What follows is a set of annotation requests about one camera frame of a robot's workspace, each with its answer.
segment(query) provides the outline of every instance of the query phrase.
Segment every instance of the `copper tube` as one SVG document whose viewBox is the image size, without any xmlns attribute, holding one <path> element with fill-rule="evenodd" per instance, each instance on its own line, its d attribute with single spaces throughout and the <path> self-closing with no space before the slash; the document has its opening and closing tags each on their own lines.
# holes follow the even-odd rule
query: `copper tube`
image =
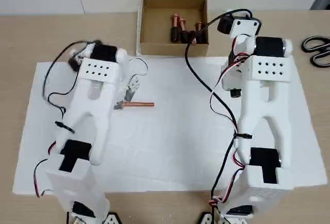
<svg viewBox="0 0 330 224">
<path fill-rule="evenodd" d="M 173 14 L 173 27 L 177 26 L 177 20 L 179 18 L 180 18 L 180 16 L 177 13 Z"/>
<path fill-rule="evenodd" d="M 186 22 L 185 19 L 182 19 L 182 18 L 179 19 L 179 23 L 180 23 L 180 26 L 181 26 L 181 30 L 186 30 L 186 29 L 185 29 L 185 22 Z"/>
<path fill-rule="evenodd" d="M 123 102 L 122 108 L 124 107 L 154 107 L 154 102 Z"/>
</svg>

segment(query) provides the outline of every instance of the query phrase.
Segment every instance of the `black cable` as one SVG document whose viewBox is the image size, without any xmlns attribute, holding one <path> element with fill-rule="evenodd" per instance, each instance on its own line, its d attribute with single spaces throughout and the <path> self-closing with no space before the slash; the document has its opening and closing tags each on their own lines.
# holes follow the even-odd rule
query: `black cable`
<svg viewBox="0 0 330 224">
<path fill-rule="evenodd" d="M 76 45 L 76 44 L 80 44 L 80 43 L 85 43 L 86 45 L 88 45 L 88 44 L 90 44 L 91 42 L 89 42 L 89 41 L 76 41 L 76 42 L 73 42 L 73 43 L 70 43 L 68 46 L 66 46 L 62 51 L 61 51 L 61 53 L 59 53 L 58 54 L 58 56 L 54 59 L 54 61 L 52 62 L 52 64 L 50 65 L 50 67 L 48 68 L 48 70 L 47 70 L 47 73 L 46 73 L 46 76 L 45 76 L 45 79 L 44 79 L 44 81 L 43 81 L 43 84 L 42 84 L 42 97 L 47 101 L 47 102 L 49 102 L 49 104 L 50 105 L 52 105 L 52 106 L 54 106 L 54 107 L 56 107 L 56 108 L 58 108 L 60 111 L 61 111 L 61 115 L 62 115 L 62 118 L 63 118 L 63 116 L 64 116 L 64 113 L 65 113 L 65 111 L 63 111 L 62 109 L 63 109 L 63 107 L 62 106 L 58 106 L 57 104 L 54 104 L 54 103 L 52 103 L 50 100 L 49 100 L 49 96 L 48 96 L 48 98 L 46 98 L 46 96 L 45 96 L 45 92 L 46 92 L 46 81 L 47 81 L 47 79 L 48 79 L 48 76 L 49 76 L 49 74 L 50 74 L 50 72 L 51 72 L 51 70 L 52 70 L 52 68 L 53 68 L 53 66 L 55 65 L 55 63 L 58 61 L 58 59 L 70 48 L 70 47 L 72 47 L 73 45 Z"/>
<path fill-rule="evenodd" d="M 186 64 L 188 66 L 188 68 L 190 69 L 190 71 L 192 72 L 192 74 L 196 77 L 196 79 L 209 91 L 209 92 L 212 92 L 212 89 L 198 76 L 198 74 L 194 71 L 194 69 L 192 68 L 192 66 L 190 65 L 189 63 L 189 60 L 188 60 L 188 52 L 189 52 L 189 47 L 191 45 L 191 42 L 194 38 L 196 38 L 199 34 L 201 34 L 205 29 L 207 29 L 208 26 L 210 26 L 211 24 L 213 24 L 215 21 L 219 20 L 220 18 L 223 18 L 224 16 L 226 15 L 231 15 L 235 12 L 240 12 L 240 11 L 246 11 L 249 13 L 250 15 L 250 18 L 253 17 L 253 14 L 250 10 L 248 9 L 236 9 L 236 10 L 232 10 L 232 11 L 228 11 L 226 13 L 223 13 L 219 16 L 217 16 L 216 18 L 214 18 L 213 20 L 211 20 L 209 23 L 207 23 L 205 25 L 205 27 L 203 27 L 200 31 L 198 31 L 191 39 L 190 41 L 188 42 L 187 44 L 187 47 L 186 47 L 186 50 L 185 50 L 185 60 L 186 60 Z M 228 111 L 231 119 L 233 120 L 233 123 L 234 125 L 237 127 L 237 122 L 236 122 L 236 119 L 235 119 L 235 116 L 232 112 L 232 110 L 228 107 L 228 105 L 214 92 L 213 93 L 213 96 L 216 97 L 216 99 L 226 108 L 226 110 Z"/>
<path fill-rule="evenodd" d="M 225 221 L 227 221 L 229 224 L 231 224 L 231 222 L 229 220 L 227 220 L 226 217 L 223 217 L 225 219 Z"/>
<path fill-rule="evenodd" d="M 37 165 L 35 166 L 35 169 L 33 170 L 33 183 L 34 183 L 34 187 L 35 187 L 35 193 L 36 193 L 36 196 L 37 196 L 38 198 L 42 197 L 43 194 L 45 193 L 45 191 L 43 191 L 42 194 L 39 195 L 39 189 L 38 189 L 38 183 L 37 183 L 37 168 L 38 168 L 38 166 L 39 166 L 41 163 L 43 163 L 43 162 L 45 162 L 45 161 L 47 161 L 47 160 L 48 160 L 48 159 L 45 158 L 45 159 L 39 161 L 39 162 L 37 163 Z"/>
<path fill-rule="evenodd" d="M 58 106 L 58 105 L 54 104 L 53 102 L 50 101 L 50 98 L 51 98 L 52 95 L 61 95 L 61 96 L 68 95 L 68 94 L 73 90 L 73 88 L 76 86 L 77 79 L 78 79 L 78 72 L 77 72 L 77 74 L 76 74 L 76 77 L 75 77 L 75 80 L 74 80 L 74 83 L 73 83 L 72 87 L 71 87 L 67 92 L 65 92 L 65 93 L 61 93 L 61 92 L 52 92 L 52 93 L 50 93 L 50 94 L 48 95 L 48 97 L 47 97 L 47 101 L 48 101 L 52 106 L 54 106 L 54 107 L 60 109 L 60 111 L 61 111 L 61 115 L 62 115 L 62 119 L 63 119 L 63 116 L 64 116 L 65 112 L 67 112 L 67 109 L 66 109 L 64 106 Z"/>
<path fill-rule="evenodd" d="M 217 175 L 217 178 L 216 178 L 216 180 L 215 180 L 215 182 L 213 184 L 213 187 L 211 189 L 211 199 L 212 199 L 212 197 L 214 195 L 214 192 L 215 192 L 216 186 L 218 184 L 218 181 L 219 181 L 219 179 L 221 177 L 221 174 L 222 174 L 222 172 L 223 172 L 223 170 L 225 168 L 225 165 L 226 165 L 226 162 L 227 162 L 227 159 L 228 159 L 228 156 L 229 156 L 229 152 L 232 149 L 233 144 L 234 144 L 234 138 L 232 138 L 231 142 L 229 143 L 229 146 L 227 148 L 227 151 L 225 153 L 225 156 L 223 157 L 223 161 L 222 161 L 222 165 L 221 165 L 220 171 L 219 171 L 219 173 Z"/>
<path fill-rule="evenodd" d="M 67 212 L 67 224 L 69 224 L 69 212 Z"/>
<path fill-rule="evenodd" d="M 187 47 L 186 47 L 186 50 L 185 50 L 185 60 L 186 60 L 186 64 L 188 66 L 188 68 L 190 69 L 190 71 L 192 72 L 192 74 L 195 76 L 195 78 L 209 91 L 209 92 L 212 92 L 212 89 L 198 76 L 198 74 L 194 71 L 194 69 L 192 68 L 191 64 L 189 63 L 189 60 L 188 60 L 188 52 L 189 52 L 189 47 L 191 45 L 191 42 L 193 41 L 194 38 L 196 38 L 198 35 L 200 35 L 204 30 L 207 29 L 207 27 L 209 27 L 211 24 L 213 24 L 215 21 L 219 20 L 220 18 L 223 18 L 224 16 L 226 15 L 233 15 L 233 13 L 235 12 L 241 12 L 241 11 L 246 11 L 249 13 L 249 16 L 250 18 L 253 17 L 253 14 L 250 10 L 248 9 L 236 9 L 236 10 L 232 10 L 232 11 L 228 11 L 228 12 L 225 12 L 219 16 L 217 16 L 216 18 L 212 19 L 209 23 L 207 23 L 200 31 L 196 32 L 196 34 L 189 40 L 188 44 L 187 44 Z M 229 106 L 214 92 L 212 94 L 224 107 L 225 109 L 227 110 L 227 112 L 229 113 L 232 121 L 233 121 L 233 124 L 235 125 L 235 127 L 237 128 L 237 121 L 236 121 L 236 118 L 232 112 L 232 110 L 229 108 Z M 227 151 L 225 153 L 225 156 L 223 158 L 223 162 L 222 162 L 222 165 L 221 165 L 221 168 L 220 168 L 220 171 L 218 173 L 218 176 L 216 178 L 216 181 L 214 182 L 214 185 L 212 187 L 212 190 L 211 190 L 211 199 L 213 197 L 213 193 L 214 193 L 214 189 L 216 188 L 217 184 L 218 184 L 218 181 L 221 177 L 221 174 L 223 172 L 223 169 L 225 167 L 225 164 L 227 162 L 227 159 L 228 159 L 228 155 L 229 155 L 229 152 L 230 150 L 232 149 L 233 147 L 233 144 L 234 144 L 234 138 L 232 139 L 232 141 L 230 142 L 228 148 L 227 148 Z M 214 208 L 212 207 L 212 224 L 214 223 L 214 214 L 215 211 L 214 211 Z"/>
</svg>

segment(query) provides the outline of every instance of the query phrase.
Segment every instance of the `copper fitting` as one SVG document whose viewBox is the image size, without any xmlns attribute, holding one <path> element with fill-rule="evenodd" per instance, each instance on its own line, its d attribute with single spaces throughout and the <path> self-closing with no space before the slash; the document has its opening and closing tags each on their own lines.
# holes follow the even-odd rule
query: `copper fitting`
<svg viewBox="0 0 330 224">
<path fill-rule="evenodd" d="M 123 102 L 122 108 L 124 107 L 154 107 L 154 102 Z"/>
<path fill-rule="evenodd" d="M 202 29 L 202 24 L 203 24 L 202 22 L 196 23 L 197 32 Z"/>
<path fill-rule="evenodd" d="M 173 14 L 173 27 L 177 27 L 178 19 L 180 19 L 179 14 L 177 14 L 177 13 Z"/>
<path fill-rule="evenodd" d="M 185 29 L 185 23 L 186 23 L 186 20 L 180 18 L 180 19 L 179 19 L 179 23 L 180 23 L 181 30 L 186 30 L 186 29 Z"/>
</svg>

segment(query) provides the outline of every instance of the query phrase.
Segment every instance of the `wire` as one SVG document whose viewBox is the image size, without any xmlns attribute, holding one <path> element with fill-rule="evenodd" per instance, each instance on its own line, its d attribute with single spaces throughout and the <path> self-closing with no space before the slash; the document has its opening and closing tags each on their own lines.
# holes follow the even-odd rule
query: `wire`
<svg viewBox="0 0 330 224">
<path fill-rule="evenodd" d="M 47 98 L 46 98 L 46 96 L 45 96 L 45 92 L 46 92 L 46 82 L 47 82 L 47 79 L 48 79 L 48 76 L 49 76 L 49 74 L 50 74 L 50 72 L 51 72 L 51 70 L 52 70 L 52 68 L 53 68 L 53 66 L 55 65 L 55 63 L 58 61 L 58 59 L 70 48 L 70 47 L 72 47 L 73 45 L 76 45 L 76 44 L 80 44 L 80 43 L 85 43 L 86 44 L 86 46 L 88 45 L 88 44 L 90 44 L 90 43 L 92 43 L 92 42 L 89 42 L 89 41 L 76 41 L 76 42 L 73 42 L 73 43 L 70 43 L 68 46 L 66 46 L 62 51 L 61 51 L 61 53 L 59 53 L 58 54 L 58 56 L 56 56 L 56 58 L 54 59 L 54 61 L 52 62 L 52 64 L 50 65 L 50 67 L 48 68 L 48 70 L 47 70 L 47 72 L 46 72 L 46 76 L 45 76 L 45 79 L 44 79 L 44 81 L 43 81 L 43 84 L 42 84 L 42 97 L 51 105 L 51 106 L 54 106 L 54 107 L 56 107 L 56 108 L 58 108 L 60 111 L 61 111 L 61 116 L 62 116 L 62 119 L 63 119 L 63 116 L 64 116 L 64 114 L 65 114 L 65 111 L 66 111 L 66 109 L 65 109 L 65 107 L 63 107 L 63 106 L 58 106 L 57 104 L 54 104 L 53 102 L 51 102 L 50 101 L 50 96 L 52 95 L 52 94 L 59 94 L 59 95 L 61 95 L 61 93 L 58 93 L 58 92 L 52 92 Z M 75 53 L 72 57 L 74 57 L 74 56 L 76 56 L 77 54 L 79 54 L 81 51 L 83 51 L 85 48 L 86 48 L 86 46 L 82 49 L 82 50 L 80 50 L 80 51 L 78 51 L 77 53 Z M 74 85 L 72 86 L 72 88 L 71 88 L 71 90 L 69 91 L 69 92 L 67 92 L 66 94 L 69 94 L 71 91 L 72 91 L 72 89 L 74 88 L 74 86 L 75 86 L 75 83 L 74 83 Z"/>
<path fill-rule="evenodd" d="M 54 141 L 54 142 L 50 145 L 50 147 L 48 148 L 48 150 L 47 150 L 48 155 L 51 154 L 51 150 L 53 149 L 53 147 L 54 147 L 55 145 L 56 145 L 56 141 Z"/>
<path fill-rule="evenodd" d="M 48 97 L 47 97 L 47 101 L 48 101 L 52 106 L 57 107 L 58 109 L 61 110 L 62 119 L 63 119 L 63 116 L 64 116 L 65 112 L 67 112 L 67 109 L 66 109 L 64 106 L 58 106 L 58 105 L 52 103 L 52 102 L 50 101 L 50 98 L 51 98 L 52 95 L 61 95 L 61 96 L 68 95 L 68 94 L 73 90 L 73 88 L 75 87 L 75 85 L 76 85 L 76 83 L 77 83 L 77 79 L 78 79 L 78 72 L 77 72 L 77 74 L 76 74 L 76 77 L 75 77 L 75 80 L 74 80 L 74 83 L 73 83 L 72 87 L 71 87 L 67 92 L 65 92 L 65 93 L 61 93 L 61 92 L 52 92 L 52 93 L 50 93 L 50 94 L 48 95 Z"/>
<path fill-rule="evenodd" d="M 225 114 L 222 114 L 222 113 L 219 113 L 218 111 L 216 111 L 216 110 L 212 107 L 212 97 L 213 97 L 213 93 L 215 92 L 215 89 L 217 88 L 219 82 L 220 82 L 221 79 L 225 76 L 225 74 L 228 73 L 232 68 L 234 68 L 235 66 L 237 66 L 237 65 L 240 64 L 241 62 L 245 61 L 249 56 L 250 56 L 250 55 L 248 55 L 247 53 L 239 53 L 238 55 L 236 55 L 236 56 L 234 57 L 234 62 L 233 62 L 231 65 L 229 65 L 228 67 L 226 67 L 226 68 L 222 71 L 222 73 L 220 74 L 220 76 L 219 76 L 219 78 L 218 78 L 218 81 L 217 81 L 217 83 L 215 84 L 215 86 L 214 86 L 214 88 L 213 88 L 213 90 L 212 90 L 212 92 L 211 92 L 211 95 L 210 95 L 210 97 L 209 97 L 209 107 L 210 107 L 210 109 L 211 109 L 215 114 L 220 115 L 220 116 L 223 116 L 223 117 L 229 119 L 230 122 L 233 124 L 233 126 L 234 126 L 234 130 L 235 130 L 236 133 L 238 133 L 238 129 L 237 129 L 237 126 L 234 124 L 233 120 L 232 120 L 229 116 L 227 116 L 227 115 L 225 115 Z"/>
<path fill-rule="evenodd" d="M 48 158 L 45 158 L 45 159 L 39 161 L 39 162 L 37 163 L 37 165 L 35 166 L 35 169 L 33 170 L 33 181 L 34 181 L 34 186 L 35 186 L 36 196 L 37 196 L 38 198 L 41 198 L 41 197 L 43 196 L 43 194 L 45 193 L 45 190 L 42 192 L 41 195 L 39 194 L 38 183 L 37 183 L 37 168 L 38 168 L 38 166 L 39 166 L 41 163 L 43 163 L 43 162 L 45 162 L 45 161 L 47 161 L 47 160 L 48 160 Z"/>
<path fill-rule="evenodd" d="M 232 155 L 234 163 L 236 165 L 238 165 L 239 167 L 245 168 L 245 165 L 241 161 L 239 161 L 238 159 L 236 159 L 236 152 L 237 152 L 237 149 L 235 150 L 235 152 Z"/>
<path fill-rule="evenodd" d="M 51 150 L 53 149 L 53 147 L 55 146 L 55 144 L 56 144 L 56 141 L 54 141 L 54 142 L 49 146 L 49 148 L 47 149 L 48 155 L 51 154 Z M 43 162 L 45 162 L 45 161 L 47 161 L 47 160 L 48 160 L 48 158 L 45 158 L 45 159 L 39 161 L 39 162 L 37 163 L 37 165 L 35 166 L 34 170 L 33 170 L 33 183 L 34 183 L 34 187 L 35 187 L 35 193 L 36 193 L 36 196 L 37 196 L 38 198 L 43 197 L 43 195 L 46 193 L 46 191 L 53 191 L 53 190 L 51 190 L 51 189 L 45 189 L 41 194 L 39 194 L 39 189 L 38 189 L 38 182 L 37 182 L 37 168 L 38 168 L 38 166 L 39 166 L 41 163 L 43 163 Z"/>
<path fill-rule="evenodd" d="M 196 32 L 196 34 L 190 39 L 190 41 L 187 44 L 186 50 L 185 50 L 185 60 L 186 60 L 186 64 L 188 66 L 188 68 L 190 69 L 190 71 L 192 72 L 192 74 L 195 76 L 195 78 L 209 91 L 212 92 L 212 89 L 198 76 L 198 74 L 194 71 L 194 69 L 192 68 L 192 66 L 190 65 L 189 59 L 188 59 L 188 52 L 189 52 L 189 47 L 191 45 L 191 42 L 194 38 L 196 38 L 198 35 L 200 35 L 205 29 L 207 29 L 208 26 L 210 26 L 211 24 L 213 24 L 215 21 L 219 20 L 220 18 L 223 18 L 226 15 L 231 15 L 233 13 L 236 12 L 240 12 L 240 11 L 246 11 L 249 13 L 250 18 L 253 17 L 253 14 L 250 10 L 248 9 L 236 9 L 236 10 L 232 10 L 232 11 L 228 11 L 226 13 L 223 13 L 219 16 L 217 16 L 216 18 L 214 18 L 213 20 L 211 20 L 209 23 L 207 23 L 200 31 Z M 226 108 L 226 110 L 228 111 L 234 125 L 237 128 L 237 122 L 235 119 L 235 116 L 232 112 L 232 110 L 228 107 L 228 105 L 214 92 L 213 93 L 214 97 L 216 97 L 216 99 Z"/>
<path fill-rule="evenodd" d="M 215 111 L 215 110 L 213 109 L 213 107 L 212 107 L 212 97 L 213 97 L 213 93 L 215 92 L 215 89 L 217 88 L 217 86 L 218 86 L 219 82 L 221 81 L 221 79 L 223 78 L 223 76 L 224 76 L 227 72 L 229 72 L 233 67 L 235 67 L 237 64 L 239 64 L 239 63 L 240 63 L 240 61 L 238 61 L 238 62 L 234 62 L 234 63 L 232 63 L 231 65 L 229 65 L 227 68 L 225 68 L 225 70 L 223 70 L 223 72 L 222 72 L 222 73 L 220 74 L 220 76 L 219 76 L 219 79 L 218 79 L 217 83 L 216 83 L 215 86 L 213 87 L 213 90 L 212 90 L 211 95 L 210 95 L 210 97 L 209 97 L 209 107 L 210 107 L 210 109 L 211 109 L 215 114 L 220 115 L 220 116 L 223 116 L 223 117 L 229 119 L 230 122 L 233 124 L 233 126 L 234 126 L 234 131 L 235 131 L 236 133 L 238 133 L 238 130 L 237 130 L 237 126 L 235 125 L 235 123 L 233 122 L 233 120 L 232 120 L 229 116 L 227 116 L 227 115 L 225 115 L 225 114 L 222 114 L 222 113 L 219 113 L 219 112 L 217 112 L 217 111 Z"/>
<path fill-rule="evenodd" d="M 130 80 L 129 80 L 129 82 L 128 82 L 128 84 L 133 80 L 133 78 L 135 77 L 135 76 L 145 76 L 145 75 L 147 75 L 148 74 L 148 70 L 149 70 L 149 67 L 148 67 L 148 64 L 141 58 L 141 57 L 136 57 L 136 58 L 132 58 L 132 59 L 130 59 L 128 62 L 131 62 L 131 61 L 133 61 L 133 60 L 139 60 L 139 61 L 141 61 L 141 62 L 143 62 L 143 64 L 145 65 L 145 68 L 146 68 L 146 72 L 145 73 L 135 73 L 135 74 L 133 74 L 132 76 L 131 76 L 131 78 L 130 78 Z"/>
<path fill-rule="evenodd" d="M 225 219 L 225 221 L 227 221 L 229 224 L 231 224 L 231 222 L 229 221 L 229 220 L 227 220 L 227 218 L 226 217 L 222 217 L 222 218 L 224 218 Z"/>
<path fill-rule="evenodd" d="M 249 13 L 249 16 L 250 18 L 253 17 L 253 14 L 250 10 L 248 9 L 236 9 L 236 10 L 232 10 L 232 11 L 228 11 L 226 13 L 223 13 L 219 16 L 217 16 L 216 18 L 212 19 L 209 23 L 207 23 L 200 31 L 196 32 L 196 34 L 189 40 L 188 44 L 187 44 L 187 47 L 186 47 L 186 50 L 185 50 L 185 61 L 186 61 L 186 64 L 189 68 L 189 70 L 191 71 L 191 73 L 195 76 L 195 78 L 209 91 L 209 92 L 212 92 L 212 89 L 199 77 L 199 75 L 194 71 L 194 69 L 192 68 L 190 62 L 189 62 L 189 59 L 188 59 L 188 52 L 189 52 L 189 47 L 191 46 L 191 42 L 194 38 L 196 38 L 198 35 L 200 35 L 204 30 L 207 29 L 207 27 L 209 27 L 211 24 L 213 24 L 214 22 L 216 22 L 217 20 L 219 20 L 220 18 L 223 18 L 224 16 L 226 15 L 232 15 L 233 13 L 236 13 L 236 12 L 240 12 L 240 11 L 246 11 L 247 13 Z M 225 107 L 225 109 L 227 110 L 227 112 L 229 113 L 230 115 L 230 118 L 234 124 L 234 126 L 236 127 L 237 129 L 237 122 L 236 122 L 236 119 L 235 119 L 235 116 L 232 112 L 232 110 L 229 108 L 229 106 L 215 93 L 213 92 L 214 97 Z M 221 168 L 220 168 L 220 171 L 217 175 L 217 178 L 216 178 L 216 181 L 214 182 L 214 185 L 211 189 L 211 199 L 213 197 L 213 193 L 214 193 L 214 189 L 216 188 L 217 184 L 218 184 L 218 181 L 219 181 L 219 178 L 221 177 L 221 174 L 223 172 L 223 169 L 224 169 L 224 166 L 226 164 L 226 161 L 227 161 L 227 158 L 228 158 L 228 155 L 229 155 L 229 152 L 231 150 L 231 148 L 233 147 L 233 144 L 234 144 L 234 137 L 233 139 L 231 140 L 228 148 L 227 148 L 227 151 L 225 153 L 225 156 L 223 158 L 223 162 L 222 162 L 222 165 L 221 165 Z M 212 224 L 214 223 L 214 208 L 212 207 Z"/>
</svg>

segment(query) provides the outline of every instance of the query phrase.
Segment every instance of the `white styrofoam sheet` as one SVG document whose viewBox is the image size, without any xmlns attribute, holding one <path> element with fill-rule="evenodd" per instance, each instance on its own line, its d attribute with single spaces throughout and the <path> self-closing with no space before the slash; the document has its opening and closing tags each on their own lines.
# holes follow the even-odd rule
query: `white styrofoam sheet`
<svg viewBox="0 0 330 224">
<path fill-rule="evenodd" d="M 98 183 L 107 192 L 210 189 L 232 138 L 229 121 L 211 112 L 209 92 L 197 82 L 184 59 L 144 58 L 149 72 L 140 78 L 141 86 L 134 101 L 152 101 L 155 107 L 114 111 L 104 162 L 93 167 Z M 219 66 L 225 60 L 225 57 L 194 58 L 191 63 L 206 83 L 214 85 Z M 54 121 L 60 120 L 60 113 L 41 98 L 42 81 L 49 65 L 44 62 L 36 67 L 13 185 L 15 194 L 34 194 L 34 166 L 47 157 L 47 148 L 55 139 Z M 74 76 L 66 63 L 57 63 L 47 88 L 64 92 L 71 86 Z M 320 148 L 295 67 L 292 68 L 290 93 L 294 184 L 326 184 Z M 222 89 L 218 94 L 239 118 L 240 99 L 231 99 L 229 92 Z M 54 100 L 68 106 L 71 97 Z M 216 101 L 214 107 L 222 110 Z M 93 142 L 93 136 L 94 127 L 88 119 L 74 137 Z M 273 145 L 265 121 L 260 122 L 254 140 L 255 146 Z M 37 172 L 40 190 L 51 188 L 44 173 L 45 163 Z M 229 159 L 219 188 L 227 186 L 234 169 Z"/>
</svg>

